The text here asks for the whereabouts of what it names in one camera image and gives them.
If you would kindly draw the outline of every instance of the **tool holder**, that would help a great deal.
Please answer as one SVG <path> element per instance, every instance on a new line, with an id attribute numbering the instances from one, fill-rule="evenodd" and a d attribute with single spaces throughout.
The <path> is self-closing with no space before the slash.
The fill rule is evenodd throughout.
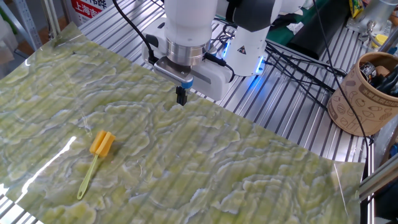
<path id="1" fill-rule="evenodd" d="M 371 62 L 375 67 L 382 65 L 392 71 L 398 64 L 398 58 L 383 52 L 364 54 L 341 84 L 361 120 L 365 134 L 370 136 L 398 114 L 398 98 L 380 92 L 364 79 L 359 66 L 365 62 Z M 344 131 L 357 136 L 363 135 L 358 120 L 339 88 L 329 99 L 328 112 L 335 124 Z"/>

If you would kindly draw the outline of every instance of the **metal table surface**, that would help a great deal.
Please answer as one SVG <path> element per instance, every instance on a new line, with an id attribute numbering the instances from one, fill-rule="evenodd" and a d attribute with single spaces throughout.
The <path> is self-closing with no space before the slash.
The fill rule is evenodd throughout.
<path id="1" fill-rule="evenodd" d="M 165 16 L 164 10 L 149 0 L 119 0 L 118 3 L 128 18 L 141 30 L 157 18 Z M 219 37 L 222 28 L 223 24 L 215 22 L 212 38 Z M 119 15 L 114 6 L 108 7 L 101 14 L 83 24 L 80 29 L 90 40 L 150 69 L 141 58 L 142 40 Z M 362 42 L 358 40 L 358 35 L 345 26 L 342 26 L 335 34 L 330 50 L 336 68 L 348 71 L 357 58 L 366 53 L 361 47 Z M 221 43 L 213 43 L 221 48 Z M 281 46 L 279 50 L 287 55 L 295 55 L 295 52 Z M 286 65 L 277 55 L 275 56 L 296 78 L 309 81 L 307 77 Z M 325 54 L 322 56 L 322 61 L 328 62 Z M 314 64 L 296 62 L 298 66 L 332 88 L 337 88 L 333 75 L 325 69 Z M 303 85 L 326 105 L 330 96 L 325 90 L 306 83 Z M 192 92 L 212 101 L 195 90 Z M 214 103 L 320 156 L 336 161 L 365 162 L 364 139 L 350 135 L 337 127 L 327 111 L 319 107 L 296 82 L 281 74 L 274 66 L 267 66 L 262 75 L 235 78 L 228 94 Z M 373 146 L 369 150 L 369 161 L 373 161 Z M 372 173 L 374 169 L 374 163 L 370 162 L 369 173 Z M 41 223 L 31 214 L 23 211 L 20 206 L 1 195 L 1 190 L 0 185 L 0 223 Z M 373 206 L 373 202 L 369 204 L 368 223 L 373 223 Z"/>

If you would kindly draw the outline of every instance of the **brush handle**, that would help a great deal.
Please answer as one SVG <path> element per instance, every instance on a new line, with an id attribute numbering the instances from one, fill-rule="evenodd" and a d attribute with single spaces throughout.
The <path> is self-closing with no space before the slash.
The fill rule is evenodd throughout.
<path id="1" fill-rule="evenodd" d="M 88 171 L 87 171 L 87 174 L 86 174 L 85 179 L 83 180 L 83 182 L 82 182 L 81 185 L 80 185 L 79 192 L 77 193 L 77 199 L 78 199 L 78 200 L 80 200 L 81 198 L 83 198 L 83 195 L 84 195 L 85 192 L 86 192 L 88 183 L 90 182 L 91 173 L 93 172 L 94 165 L 95 165 L 95 162 L 97 161 L 97 159 L 98 159 L 98 154 L 95 154 L 94 160 L 93 160 L 93 162 L 91 163 L 91 166 L 90 166 L 90 168 L 89 168 Z"/>

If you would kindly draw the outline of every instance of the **green marbled mat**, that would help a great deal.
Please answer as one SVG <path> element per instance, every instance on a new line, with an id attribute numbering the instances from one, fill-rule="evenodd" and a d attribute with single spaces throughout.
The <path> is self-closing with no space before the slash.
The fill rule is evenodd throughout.
<path id="1" fill-rule="evenodd" d="M 74 24 L 0 81 L 0 184 L 44 223 L 359 223 L 335 162 L 89 41 Z M 116 135 L 82 200 L 98 131 Z"/>

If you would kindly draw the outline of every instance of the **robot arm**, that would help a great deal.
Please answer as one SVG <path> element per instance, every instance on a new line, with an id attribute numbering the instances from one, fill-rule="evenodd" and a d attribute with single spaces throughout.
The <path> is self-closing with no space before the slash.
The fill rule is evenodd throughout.
<path id="1" fill-rule="evenodd" d="M 229 90 L 232 72 L 204 57 L 210 49 L 211 23 L 216 14 L 238 25 L 223 56 L 236 74 L 249 76 L 262 73 L 265 39 L 279 12 L 296 11 L 303 2 L 165 0 L 167 18 L 154 21 L 143 31 L 159 58 L 154 71 L 178 86 L 177 101 L 182 105 L 186 101 L 185 89 L 191 87 L 213 100 L 221 100 Z M 146 61 L 147 52 L 143 44 L 142 56 Z"/>

